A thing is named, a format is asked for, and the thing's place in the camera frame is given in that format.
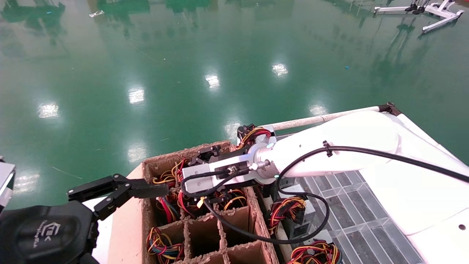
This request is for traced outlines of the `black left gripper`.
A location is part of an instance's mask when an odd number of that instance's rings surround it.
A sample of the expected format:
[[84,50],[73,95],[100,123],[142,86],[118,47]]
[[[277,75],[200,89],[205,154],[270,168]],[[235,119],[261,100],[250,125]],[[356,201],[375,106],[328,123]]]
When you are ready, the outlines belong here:
[[[96,264],[97,220],[105,220],[131,198],[157,198],[169,194],[166,184],[149,184],[114,174],[73,187],[60,206],[32,206],[1,213],[2,264]],[[80,202],[107,197],[94,213]]]

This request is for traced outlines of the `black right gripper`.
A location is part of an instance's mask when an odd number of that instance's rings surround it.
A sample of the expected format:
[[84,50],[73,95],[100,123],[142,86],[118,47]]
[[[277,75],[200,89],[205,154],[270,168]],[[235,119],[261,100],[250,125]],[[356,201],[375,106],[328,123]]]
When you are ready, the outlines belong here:
[[[199,149],[197,156],[193,157],[189,162],[188,166],[196,166],[198,168],[221,168],[225,166],[231,166],[240,162],[252,162],[254,155],[248,153],[246,148],[238,149],[233,152],[222,152],[221,145],[212,145]],[[209,204],[227,204],[229,201],[234,199],[235,195],[231,190],[216,191],[205,199]]]

